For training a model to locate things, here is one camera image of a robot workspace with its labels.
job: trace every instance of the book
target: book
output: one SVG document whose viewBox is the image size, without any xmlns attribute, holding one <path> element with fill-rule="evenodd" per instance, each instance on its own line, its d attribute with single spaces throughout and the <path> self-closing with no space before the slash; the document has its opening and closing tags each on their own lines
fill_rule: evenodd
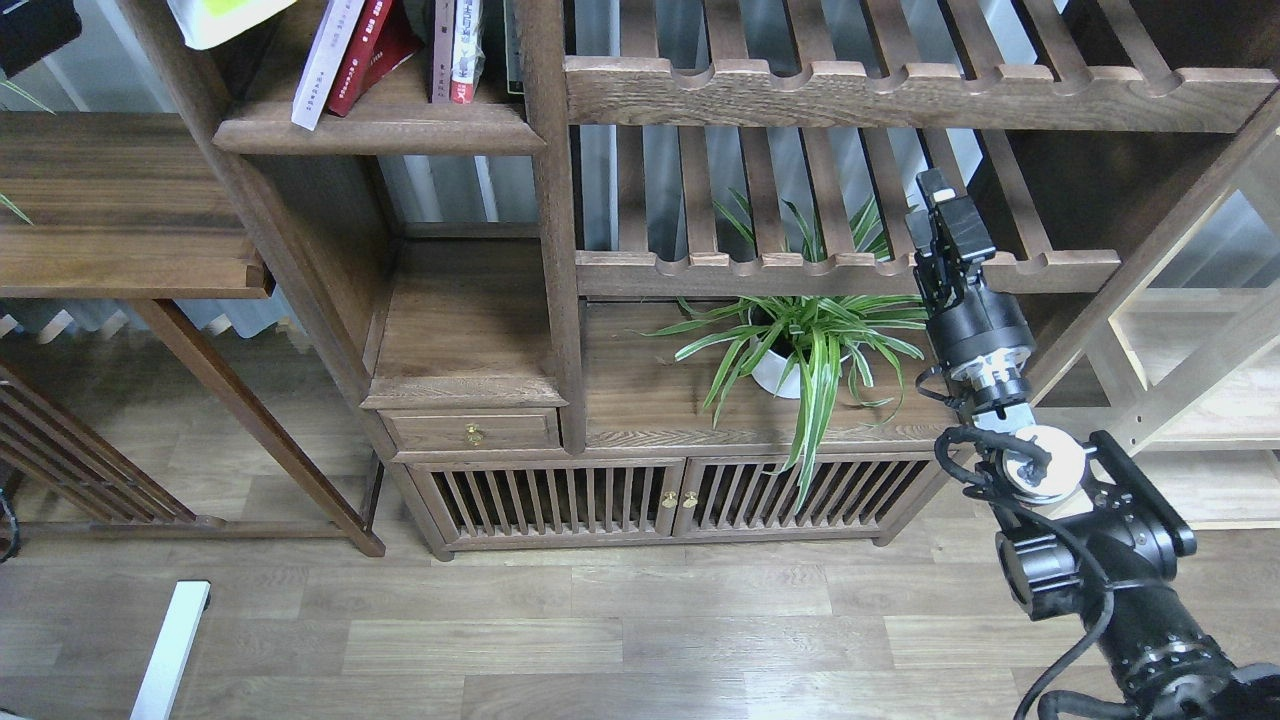
<svg viewBox="0 0 1280 720">
<path fill-rule="evenodd" d="M 169 0 L 187 47 L 209 50 L 292 5 L 294 0 Z"/>
<path fill-rule="evenodd" d="M 520 36 L 516 32 L 516 8 L 511 0 L 502 0 L 503 41 L 507 54 L 507 94 L 525 94 L 525 76 L 520 67 Z"/>
<path fill-rule="evenodd" d="M 302 67 L 298 90 L 293 94 L 293 113 L 289 119 L 307 129 L 316 129 L 329 90 L 338 76 L 342 56 L 347 54 L 352 31 L 364 10 L 361 0 L 329 0 L 311 41 L 311 51 Z"/>
<path fill-rule="evenodd" d="M 453 19 L 453 73 L 449 99 L 467 104 L 475 99 L 484 54 L 480 53 L 480 0 L 457 0 Z"/>
<path fill-rule="evenodd" d="M 431 102 L 448 102 L 449 78 L 453 77 L 454 0 L 426 0 L 426 6 L 431 35 Z"/>
<path fill-rule="evenodd" d="M 365 91 L 421 49 L 401 0 L 365 0 L 325 106 L 346 117 Z"/>
</svg>

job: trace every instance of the spider plant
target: spider plant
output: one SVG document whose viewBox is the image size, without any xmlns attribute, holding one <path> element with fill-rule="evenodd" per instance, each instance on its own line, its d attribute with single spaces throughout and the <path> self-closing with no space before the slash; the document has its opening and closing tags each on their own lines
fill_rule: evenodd
<svg viewBox="0 0 1280 720">
<path fill-rule="evenodd" d="M 750 218 L 750 204 L 746 199 L 737 192 L 733 197 Z M 809 223 L 795 205 L 783 202 L 796 215 L 797 225 L 804 234 L 806 258 L 820 259 L 822 238 L 813 229 L 814 224 Z M 755 236 L 748 224 L 750 219 L 744 222 L 733 217 L 727 208 L 722 205 L 717 208 L 754 245 Z M 881 224 L 879 214 L 870 199 L 850 219 L 850 228 L 855 232 L 855 247 L 864 252 L 874 251 L 878 258 L 887 259 L 888 246 Z M 649 334 L 672 336 L 728 318 L 737 319 L 736 325 L 707 334 L 676 351 L 676 360 L 680 361 L 707 347 L 727 343 L 703 401 L 704 410 L 712 406 L 716 409 L 712 415 L 713 425 L 719 423 L 724 398 L 733 384 L 751 374 L 771 348 L 787 356 L 783 378 L 792 369 L 799 369 L 801 389 L 795 437 L 786 461 L 777 469 L 782 473 L 797 468 L 796 510 L 809 495 L 818 465 L 818 446 L 831 421 L 841 380 L 845 379 L 855 402 L 863 407 L 891 402 L 892 398 L 864 401 L 859 392 L 859 384 L 865 388 L 874 387 L 868 355 L 879 355 L 893 369 L 899 389 L 897 406 L 901 407 L 905 393 L 901 356 L 916 360 L 924 357 L 915 345 L 886 333 L 886 331 L 924 328 L 924 309 L 916 295 L 740 297 L 730 305 L 705 313 L 695 311 L 684 300 L 680 300 L 680 305 L 689 313 L 690 320 Z M 851 368 L 847 373 L 846 363 Z"/>
<path fill-rule="evenodd" d="M 12 81 L 8 81 L 8 79 L 0 81 L 0 87 L 5 87 L 5 88 L 15 92 L 19 97 L 22 97 L 23 100 L 27 100 L 28 102 L 31 102 L 36 108 L 40 108 L 41 110 L 52 114 L 52 110 L 49 109 L 47 105 L 45 105 L 40 100 L 37 100 L 36 96 L 33 96 L 32 94 L 29 94 L 26 90 L 23 90 L 20 87 L 18 87 L 17 85 L 14 85 Z M 20 208 L 18 208 L 17 205 L 14 205 L 13 200 L 9 200 L 9 197 L 5 196 L 5 193 L 3 193 L 3 192 L 0 192 L 0 205 L 4 205 L 14 215 L 18 215 L 19 218 L 22 218 L 23 222 L 26 222 L 28 225 L 36 224 L 36 223 L 31 222 L 31 218 L 28 218 L 27 214 L 23 213 Z"/>
</svg>

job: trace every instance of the drawer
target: drawer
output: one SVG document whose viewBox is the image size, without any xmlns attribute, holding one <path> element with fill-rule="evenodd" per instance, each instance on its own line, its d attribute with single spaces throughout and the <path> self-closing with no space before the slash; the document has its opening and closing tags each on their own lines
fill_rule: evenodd
<svg viewBox="0 0 1280 720">
<path fill-rule="evenodd" d="M 559 447 L 554 409 L 380 410 L 398 452 Z"/>
</svg>

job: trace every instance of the white pot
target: white pot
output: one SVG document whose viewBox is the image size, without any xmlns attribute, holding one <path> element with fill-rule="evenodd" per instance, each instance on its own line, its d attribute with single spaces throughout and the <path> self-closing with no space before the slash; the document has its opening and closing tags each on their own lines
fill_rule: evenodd
<svg viewBox="0 0 1280 720">
<path fill-rule="evenodd" d="M 759 347 L 759 341 L 751 342 L 751 348 Z M 787 359 L 778 355 L 774 351 L 768 351 L 764 357 L 760 359 L 760 364 L 751 370 L 751 378 L 765 389 L 777 397 L 786 397 L 788 400 L 800 398 L 800 365 L 791 368 L 787 373 L 786 379 L 782 380 L 781 386 L 778 380 L 782 378 L 782 372 L 787 368 Z"/>
</svg>

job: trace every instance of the slatted cabinet door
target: slatted cabinet door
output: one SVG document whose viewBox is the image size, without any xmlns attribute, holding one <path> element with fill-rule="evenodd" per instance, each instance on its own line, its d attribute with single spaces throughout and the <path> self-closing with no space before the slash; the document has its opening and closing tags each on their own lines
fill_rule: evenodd
<svg viewBox="0 0 1280 720">
<path fill-rule="evenodd" d="M 451 550 L 653 542 L 671 536 L 682 459 L 410 465 Z"/>
<path fill-rule="evenodd" d="M 695 457 L 685 470 L 673 534 L 700 539 L 881 538 L 913 486 L 937 473 L 928 452 L 819 456 L 796 507 L 782 457 Z"/>
</svg>

